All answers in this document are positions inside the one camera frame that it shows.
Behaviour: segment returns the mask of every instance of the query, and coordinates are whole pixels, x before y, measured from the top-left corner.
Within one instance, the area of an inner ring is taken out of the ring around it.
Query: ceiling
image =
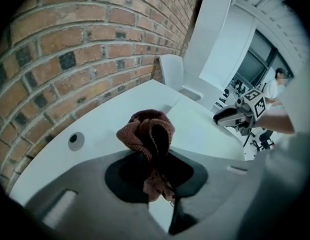
[[[301,66],[308,59],[310,56],[309,36],[298,16],[287,6],[285,0],[236,0],[234,2],[235,5],[252,13],[271,29],[286,49],[284,53],[291,56],[296,66]]]

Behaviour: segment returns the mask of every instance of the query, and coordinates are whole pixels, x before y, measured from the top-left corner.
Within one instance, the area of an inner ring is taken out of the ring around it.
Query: office chair
[[[271,130],[267,130],[266,132],[261,134],[259,136],[260,146],[255,140],[253,140],[250,144],[253,145],[257,149],[257,152],[261,150],[270,150],[271,145],[275,145],[275,143],[271,140],[272,134],[273,134],[273,131]]]

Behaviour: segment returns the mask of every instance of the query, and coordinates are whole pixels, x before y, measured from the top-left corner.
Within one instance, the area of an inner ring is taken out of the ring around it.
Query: person
[[[281,105],[280,100],[278,99],[279,90],[278,86],[283,86],[284,81],[287,78],[287,71],[281,67],[276,69],[275,78],[267,82],[262,89],[262,93],[265,96],[266,109],[269,110],[272,106]]]
[[[254,127],[267,129],[269,132],[294,134],[295,130],[288,114],[283,110],[267,110],[257,120]]]

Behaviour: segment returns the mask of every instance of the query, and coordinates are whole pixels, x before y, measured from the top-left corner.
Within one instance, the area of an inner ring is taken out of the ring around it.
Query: white shirt
[[[276,80],[273,79],[271,81],[269,81],[263,90],[263,94],[265,95],[266,98],[269,99],[275,99],[279,96],[279,89],[276,83]],[[266,109],[269,110],[271,108],[272,104],[266,104]]]

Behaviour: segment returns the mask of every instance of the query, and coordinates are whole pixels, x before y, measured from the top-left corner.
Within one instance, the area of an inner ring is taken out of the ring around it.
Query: towel
[[[149,109],[133,114],[127,125],[116,134],[126,147],[141,152],[148,161],[148,177],[144,181],[143,192],[148,194],[149,202],[162,195],[175,203],[174,190],[163,172],[174,131],[174,126],[163,112]]]

